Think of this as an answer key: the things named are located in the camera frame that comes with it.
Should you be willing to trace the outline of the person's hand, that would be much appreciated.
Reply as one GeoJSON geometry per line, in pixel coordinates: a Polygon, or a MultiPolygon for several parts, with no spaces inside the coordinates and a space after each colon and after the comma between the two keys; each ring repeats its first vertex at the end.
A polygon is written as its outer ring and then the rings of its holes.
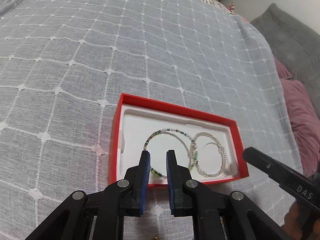
{"type": "Polygon", "coordinates": [[[310,209],[295,201],[289,208],[284,217],[284,224],[281,228],[292,238],[302,239],[303,236],[303,220],[308,219],[311,215],[310,209]]]}

